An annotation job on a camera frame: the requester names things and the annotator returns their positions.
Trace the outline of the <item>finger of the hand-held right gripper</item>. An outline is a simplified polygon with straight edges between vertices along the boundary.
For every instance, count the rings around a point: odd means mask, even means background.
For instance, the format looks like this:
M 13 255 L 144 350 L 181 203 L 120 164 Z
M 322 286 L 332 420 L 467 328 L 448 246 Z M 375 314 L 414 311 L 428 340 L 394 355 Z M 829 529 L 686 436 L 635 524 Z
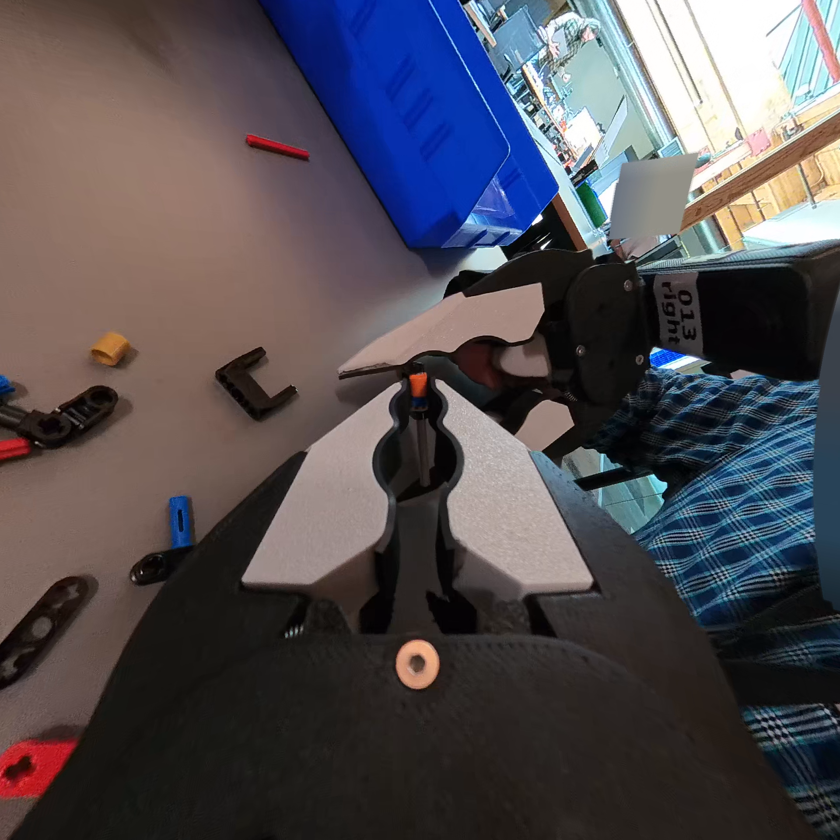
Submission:
M 394 371 L 430 354 L 450 355 L 475 340 L 524 344 L 537 331 L 545 304 L 539 283 L 484 292 L 459 292 L 367 344 L 343 362 L 341 380 Z
M 573 427 L 569 407 L 553 400 L 541 400 L 525 416 L 515 438 L 531 451 L 543 452 Z

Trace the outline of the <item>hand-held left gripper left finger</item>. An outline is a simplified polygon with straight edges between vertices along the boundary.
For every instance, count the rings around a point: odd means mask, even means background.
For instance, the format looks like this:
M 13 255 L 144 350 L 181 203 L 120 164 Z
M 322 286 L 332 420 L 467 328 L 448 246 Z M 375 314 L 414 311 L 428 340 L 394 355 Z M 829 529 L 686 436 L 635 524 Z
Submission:
M 330 601 L 362 633 L 390 626 L 400 568 L 400 435 L 411 409 L 390 385 L 312 444 L 241 578 L 247 590 Z

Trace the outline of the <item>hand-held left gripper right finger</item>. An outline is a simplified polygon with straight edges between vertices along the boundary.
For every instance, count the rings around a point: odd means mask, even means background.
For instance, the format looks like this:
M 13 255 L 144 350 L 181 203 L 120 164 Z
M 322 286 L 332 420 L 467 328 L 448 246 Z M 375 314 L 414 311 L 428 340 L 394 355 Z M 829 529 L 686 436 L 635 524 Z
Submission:
M 540 598 L 595 595 L 595 577 L 555 499 L 544 458 L 440 380 L 428 388 L 438 489 L 441 634 L 530 633 Z

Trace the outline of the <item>small black lego assembly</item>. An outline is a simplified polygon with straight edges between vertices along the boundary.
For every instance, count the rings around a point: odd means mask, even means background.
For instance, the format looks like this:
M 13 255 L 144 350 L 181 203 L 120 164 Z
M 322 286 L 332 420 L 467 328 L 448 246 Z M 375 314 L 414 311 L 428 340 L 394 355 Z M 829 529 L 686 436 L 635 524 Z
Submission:
M 425 371 L 424 364 L 415 361 L 408 366 L 408 376 L 416 371 Z M 418 484 L 422 491 L 428 491 L 432 484 L 432 461 L 429 454 L 427 418 L 429 411 L 428 399 L 428 383 L 427 383 L 427 399 L 425 402 L 414 402 L 411 396 L 411 405 L 409 417 L 411 419 L 412 429 L 416 440 L 416 457 L 418 467 Z

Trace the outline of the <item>black lego axle connector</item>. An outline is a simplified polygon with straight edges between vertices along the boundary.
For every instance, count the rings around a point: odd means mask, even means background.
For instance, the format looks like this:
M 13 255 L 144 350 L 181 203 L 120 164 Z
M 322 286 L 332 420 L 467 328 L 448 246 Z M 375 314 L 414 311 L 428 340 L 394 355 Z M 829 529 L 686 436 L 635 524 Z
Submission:
M 185 546 L 147 554 L 132 566 L 129 580 L 137 586 L 165 582 L 192 551 Z

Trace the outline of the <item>long red lego axle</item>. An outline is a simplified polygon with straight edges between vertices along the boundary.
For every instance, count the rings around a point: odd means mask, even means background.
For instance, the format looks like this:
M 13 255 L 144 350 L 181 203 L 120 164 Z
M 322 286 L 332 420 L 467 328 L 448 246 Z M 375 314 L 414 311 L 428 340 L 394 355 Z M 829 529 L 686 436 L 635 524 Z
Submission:
M 278 154 L 298 161 L 310 160 L 310 153 L 307 150 L 298 148 L 297 146 L 270 140 L 251 133 L 248 133 L 245 136 L 245 141 L 248 147 L 258 151 Z

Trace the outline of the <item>yellow lego bush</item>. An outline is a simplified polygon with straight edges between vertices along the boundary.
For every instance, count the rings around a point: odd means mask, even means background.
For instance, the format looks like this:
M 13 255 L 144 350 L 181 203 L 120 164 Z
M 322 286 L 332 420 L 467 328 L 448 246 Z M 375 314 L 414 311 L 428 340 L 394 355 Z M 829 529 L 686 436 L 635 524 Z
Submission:
M 90 357 L 108 367 L 119 365 L 132 350 L 128 339 L 117 332 L 104 333 L 89 349 Z

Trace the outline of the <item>black angled lego connector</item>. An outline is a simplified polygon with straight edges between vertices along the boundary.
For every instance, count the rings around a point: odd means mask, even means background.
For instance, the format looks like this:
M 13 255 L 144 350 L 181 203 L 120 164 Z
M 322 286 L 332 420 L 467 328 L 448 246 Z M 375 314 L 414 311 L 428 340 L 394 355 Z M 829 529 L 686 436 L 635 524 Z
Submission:
M 119 394 L 111 387 L 94 385 L 49 413 L 24 413 L 15 431 L 37 447 L 60 448 L 107 420 L 118 402 Z

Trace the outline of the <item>black three-hole lego liftarm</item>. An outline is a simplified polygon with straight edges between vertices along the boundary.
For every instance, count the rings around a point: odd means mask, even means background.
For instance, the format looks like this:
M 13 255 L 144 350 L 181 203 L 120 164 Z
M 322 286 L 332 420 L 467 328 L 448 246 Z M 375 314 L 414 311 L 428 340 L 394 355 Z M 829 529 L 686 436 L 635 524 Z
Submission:
M 91 598 L 86 576 L 68 576 L 52 584 L 1 643 L 1 690 L 26 677 L 75 620 Z

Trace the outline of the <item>red lego connector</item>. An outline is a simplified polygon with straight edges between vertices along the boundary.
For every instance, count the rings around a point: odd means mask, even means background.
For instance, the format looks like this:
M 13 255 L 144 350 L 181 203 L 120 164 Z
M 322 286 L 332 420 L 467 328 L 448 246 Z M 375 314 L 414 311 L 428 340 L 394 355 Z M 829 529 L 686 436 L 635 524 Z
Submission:
M 12 744 L 1 755 L 1 799 L 39 799 L 63 769 L 77 743 L 76 738 L 69 738 Z

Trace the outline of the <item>person in blue plaid shirt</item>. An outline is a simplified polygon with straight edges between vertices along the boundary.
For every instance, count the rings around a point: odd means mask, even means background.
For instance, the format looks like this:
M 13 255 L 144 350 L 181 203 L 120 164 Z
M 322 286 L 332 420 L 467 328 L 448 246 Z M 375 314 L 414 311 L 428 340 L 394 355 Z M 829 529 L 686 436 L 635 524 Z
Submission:
M 820 385 L 649 369 L 584 446 L 667 484 L 636 532 L 722 660 L 838 673 L 838 615 L 794 608 L 817 583 Z

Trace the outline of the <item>wooden workbench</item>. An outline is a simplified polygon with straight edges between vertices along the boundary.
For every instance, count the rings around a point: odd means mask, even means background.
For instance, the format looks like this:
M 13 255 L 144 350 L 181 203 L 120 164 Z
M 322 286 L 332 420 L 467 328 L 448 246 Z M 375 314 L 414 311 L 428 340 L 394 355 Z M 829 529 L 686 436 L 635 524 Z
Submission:
M 839 139 L 839 111 L 772 148 L 767 154 L 686 205 L 679 233 L 720 212 L 762 184 L 796 167 Z

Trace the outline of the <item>plain blue parts bin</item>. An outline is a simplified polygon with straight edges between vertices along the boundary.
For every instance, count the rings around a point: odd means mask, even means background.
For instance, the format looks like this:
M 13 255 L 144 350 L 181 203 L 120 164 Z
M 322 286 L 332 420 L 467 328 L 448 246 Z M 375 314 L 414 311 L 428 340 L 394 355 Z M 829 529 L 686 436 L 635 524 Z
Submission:
M 263 1 L 410 249 L 508 246 L 557 193 L 459 2 Z

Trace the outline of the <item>black u-shaped lego frame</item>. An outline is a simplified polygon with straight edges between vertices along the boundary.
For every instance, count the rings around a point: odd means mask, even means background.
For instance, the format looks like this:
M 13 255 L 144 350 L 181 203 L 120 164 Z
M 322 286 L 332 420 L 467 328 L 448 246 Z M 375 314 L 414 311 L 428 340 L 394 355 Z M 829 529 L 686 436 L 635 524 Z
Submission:
M 216 382 L 257 422 L 280 410 L 298 395 L 298 389 L 294 385 L 288 385 L 279 393 L 269 395 L 254 379 L 250 370 L 265 357 L 265 348 L 258 346 L 227 362 L 214 374 Z

